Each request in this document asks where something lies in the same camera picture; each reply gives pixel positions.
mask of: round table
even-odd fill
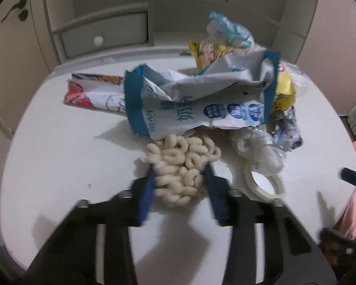
[[[196,66],[194,58],[179,56],[176,49],[152,53],[136,50],[111,58],[110,64],[102,59],[93,67],[64,66],[33,97],[10,148],[0,198],[3,239],[23,268],[78,200],[106,201],[147,169],[141,159],[151,140],[132,135],[125,115],[63,104],[71,70],[123,75],[143,62],[158,69]],[[322,227],[337,221],[354,191],[338,172],[356,170],[356,154],[341,120],[312,82],[297,99],[296,115],[304,144],[287,155],[281,174],[285,202],[317,239]],[[215,173],[245,191],[244,160],[219,134],[214,137],[222,158]],[[230,228],[217,226],[208,199],[193,210],[154,206],[145,226],[131,228],[130,234],[139,284],[221,284]]]

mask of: plastic wrapper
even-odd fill
[[[207,41],[189,42],[189,49],[195,58],[199,72],[204,71],[210,64],[227,53],[244,53],[249,50],[234,48],[222,44],[209,43]]]
[[[272,135],[273,145],[283,151],[292,151],[303,143],[295,117],[295,108],[270,114],[267,131]]]
[[[84,73],[72,73],[71,77],[65,104],[125,112],[123,77]]]
[[[301,71],[297,65],[289,62],[282,62],[282,68],[284,72],[286,71],[290,74],[291,82],[295,85],[297,96],[306,94],[308,82],[311,80],[310,77]]]
[[[232,130],[230,140],[235,151],[249,160],[256,172],[271,176],[285,166],[286,153],[274,147],[272,136],[261,128]]]
[[[129,124],[154,140],[200,125],[258,126],[272,109],[279,59],[270,51],[227,54],[196,76],[140,65],[125,75]]]
[[[276,97],[274,98],[272,112],[279,110],[288,110],[296,99],[296,90],[291,75],[285,70],[282,63],[279,65]]]
[[[208,43],[217,43],[234,48],[249,49],[254,46],[254,39],[251,32],[241,24],[236,24],[228,20],[222,14],[214,11],[210,12],[210,23],[207,32],[210,35]]]

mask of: tape roll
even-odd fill
[[[252,176],[252,167],[250,162],[245,165],[244,167],[245,183],[247,184],[249,190],[255,196],[257,196],[262,201],[268,203],[276,199],[283,199],[285,196],[285,188],[281,178],[278,175],[271,175],[271,176],[263,175],[263,176],[267,178],[269,182],[272,184],[274,191],[276,192],[275,194],[268,193],[256,183],[256,181]]]

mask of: cabinet door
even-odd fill
[[[28,17],[21,21],[21,10],[13,10],[1,22],[11,7],[20,0],[4,0],[0,4],[0,118],[12,131],[25,112],[33,94],[48,75],[38,44],[30,0]]]

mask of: snack bag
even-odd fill
[[[226,16],[213,10],[210,12],[210,19],[207,32],[214,43],[240,49],[253,48],[254,39],[247,28],[241,24],[231,22]]]
[[[295,103],[295,96],[295,86],[291,80],[291,76],[289,72],[285,70],[285,66],[281,63],[279,66],[276,97],[272,112],[284,111],[291,108]]]
[[[279,59],[270,51],[226,54],[194,76],[142,64],[124,76],[129,124],[154,140],[200,125],[258,126],[272,109]]]
[[[122,76],[72,73],[65,104],[125,112]]]
[[[234,48],[231,46],[208,43],[207,41],[189,42],[191,54],[195,57],[198,71],[203,71],[226,53],[243,53],[248,52],[248,49]]]

